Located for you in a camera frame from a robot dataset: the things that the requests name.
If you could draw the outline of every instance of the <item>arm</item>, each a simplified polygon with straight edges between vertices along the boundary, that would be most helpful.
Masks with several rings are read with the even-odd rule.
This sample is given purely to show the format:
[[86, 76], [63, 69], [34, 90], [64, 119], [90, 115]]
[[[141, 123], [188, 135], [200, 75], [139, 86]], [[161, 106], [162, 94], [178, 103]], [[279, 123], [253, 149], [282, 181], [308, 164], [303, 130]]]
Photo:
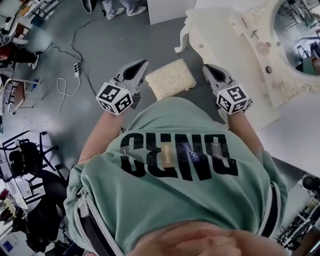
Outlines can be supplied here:
[[124, 114], [116, 116], [108, 111], [102, 114], [84, 145], [78, 164], [85, 164], [95, 155], [106, 151], [109, 144], [119, 136], [124, 117]]
[[228, 122], [230, 131], [237, 135], [253, 154], [256, 155], [264, 150], [264, 146], [260, 142], [255, 130], [242, 111], [228, 115]]

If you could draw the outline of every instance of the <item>white stripe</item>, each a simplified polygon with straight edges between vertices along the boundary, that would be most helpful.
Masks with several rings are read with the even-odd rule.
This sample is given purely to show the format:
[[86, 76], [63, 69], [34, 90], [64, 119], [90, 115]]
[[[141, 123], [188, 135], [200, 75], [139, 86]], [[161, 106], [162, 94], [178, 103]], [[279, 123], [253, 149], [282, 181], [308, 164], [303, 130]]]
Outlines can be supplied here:
[[276, 217], [276, 223], [274, 225], [273, 231], [270, 235], [270, 237], [272, 237], [274, 235], [274, 233], [276, 232], [276, 230], [278, 229], [278, 225], [279, 225], [279, 221], [280, 221], [280, 215], [281, 215], [281, 194], [280, 194], [280, 189], [278, 187], [278, 184], [275, 182], [271, 182], [272, 185], [275, 188], [275, 194], [276, 194], [276, 201], [278, 203], [278, 213], [277, 213], [277, 217]]
[[81, 224], [81, 221], [80, 221], [80, 218], [79, 218], [78, 209], [79, 209], [79, 201], [77, 201], [75, 203], [74, 210], [73, 210], [75, 225], [78, 228], [78, 231], [79, 231], [81, 237], [83, 238], [83, 240], [85, 241], [85, 243], [91, 248], [90, 251], [92, 253], [94, 253], [95, 255], [99, 256], [98, 253], [96, 253], [96, 251], [95, 251], [94, 247], [92, 246], [89, 238], [87, 237], [86, 232], [84, 231], [84, 229], [82, 227], [82, 224]]
[[257, 233], [257, 235], [261, 236], [262, 233], [265, 230], [267, 221], [269, 219], [269, 215], [270, 215], [270, 210], [271, 210], [271, 205], [272, 205], [272, 189], [271, 189], [271, 185], [269, 186], [269, 191], [268, 191], [268, 198], [266, 200], [266, 205], [265, 205], [265, 211], [264, 211], [264, 215], [263, 215], [263, 219], [259, 228], [259, 231]]
[[120, 247], [118, 246], [117, 242], [114, 240], [114, 238], [110, 234], [108, 228], [106, 227], [106, 224], [103, 221], [103, 219], [101, 218], [100, 213], [97, 210], [97, 208], [95, 206], [95, 203], [91, 199], [90, 195], [88, 195], [86, 197], [86, 202], [87, 202], [87, 204], [89, 206], [89, 209], [90, 209], [90, 211], [91, 211], [96, 223], [98, 224], [102, 234], [104, 235], [106, 241], [109, 243], [109, 245], [110, 245], [111, 249], [113, 250], [114, 254], [116, 256], [124, 256], [124, 254], [121, 251]]

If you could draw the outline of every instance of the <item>curved table leg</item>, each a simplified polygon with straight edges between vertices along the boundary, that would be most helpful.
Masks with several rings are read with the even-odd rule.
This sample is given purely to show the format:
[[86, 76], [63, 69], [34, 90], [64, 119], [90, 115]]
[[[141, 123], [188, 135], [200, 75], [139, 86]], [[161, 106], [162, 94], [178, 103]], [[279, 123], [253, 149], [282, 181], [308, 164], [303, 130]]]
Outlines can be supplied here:
[[191, 29], [191, 21], [188, 19], [188, 17], [184, 21], [185, 26], [180, 32], [180, 46], [175, 47], [174, 50], [176, 53], [181, 53], [187, 46], [187, 41], [189, 39], [189, 32]]

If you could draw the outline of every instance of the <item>jeans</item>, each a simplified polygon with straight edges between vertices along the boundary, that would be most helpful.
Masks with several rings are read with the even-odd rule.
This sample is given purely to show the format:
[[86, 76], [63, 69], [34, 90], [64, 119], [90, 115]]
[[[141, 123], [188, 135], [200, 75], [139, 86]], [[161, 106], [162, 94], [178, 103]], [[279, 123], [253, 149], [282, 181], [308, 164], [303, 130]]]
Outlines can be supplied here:
[[[115, 2], [116, 0], [102, 1], [107, 16], [113, 16], [116, 14], [117, 8], [115, 8]], [[120, 0], [120, 3], [126, 8], [127, 14], [132, 14], [137, 9], [134, 0]]]
[[37, 60], [37, 55], [27, 51], [26, 49], [20, 49], [15, 45], [12, 45], [11, 53], [7, 60], [17, 63], [35, 63]]

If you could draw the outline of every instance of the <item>black cable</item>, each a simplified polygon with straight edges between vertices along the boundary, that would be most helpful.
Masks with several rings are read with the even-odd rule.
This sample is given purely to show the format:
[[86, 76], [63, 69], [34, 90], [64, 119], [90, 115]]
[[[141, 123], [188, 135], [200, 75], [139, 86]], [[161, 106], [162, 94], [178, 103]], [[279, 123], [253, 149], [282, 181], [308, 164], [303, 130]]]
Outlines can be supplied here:
[[90, 23], [92, 23], [92, 22], [97, 22], [97, 21], [99, 21], [99, 20], [103, 20], [104, 18], [105, 18], [105, 17], [103, 17], [103, 18], [97, 18], [97, 19], [94, 19], [94, 20], [90, 20], [90, 21], [88, 21], [85, 25], [79, 26], [79, 27], [74, 31], [74, 35], [73, 35], [71, 47], [72, 47], [72, 49], [73, 49], [75, 52], [77, 52], [77, 53], [79, 54], [79, 56], [80, 56], [80, 58], [81, 58], [80, 62], [78, 63], [79, 68], [80, 68], [80, 66], [82, 65], [83, 61], [84, 61], [84, 57], [82, 56], [81, 52], [78, 51], [78, 50], [74, 47], [74, 43], [75, 43], [75, 40], [76, 40], [77, 32], [78, 32], [79, 29], [82, 29], [82, 28], [86, 27], [86, 26], [89, 25]]
[[82, 61], [79, 57], [73, 55], [72, 53], [70, 53], [70, 52], [68, 52], [68, 51], [66, 51], [66, 50], [61, 50], [61, 49], [59, 48], [59, 46], [56, 46], [56, 45], [55, 45], [54, 42], [51, 42], [51, 43], [49, 44], [49, 46], [48, 46], [44, 51], [42, 51], [41, 53], [44, 54], [50, 47], [52, 47], [52, 48], [54, 48], [54, 49], [58, 49], [58, 51], [59, 51], [60, 53], [68, 54], [69, 56], [74, 57], [75, 59], [77, 59], [77, 60], [79, 60], [79, 61]]
[[93, 92], [93, 94], [94, 94], [94, 97], [96, 97], [95, 90], [94, 90], [94, 88], [92, 87], [92, 84], [91, 84], [91, 82], [90, 82], [90, 79], [89, 79], [86, 71], [85, 71], [84, 69], [79, 69], [79, 70], [80, 70], [80, 71], [83, 71], [83, 73], [85, 74], [85, 77], [86, 77], [86, 79], [88, 80], [88, 83], [89, 83], [90, 88], [91, 88], [91, 90], [92, 90], [92, 92]]

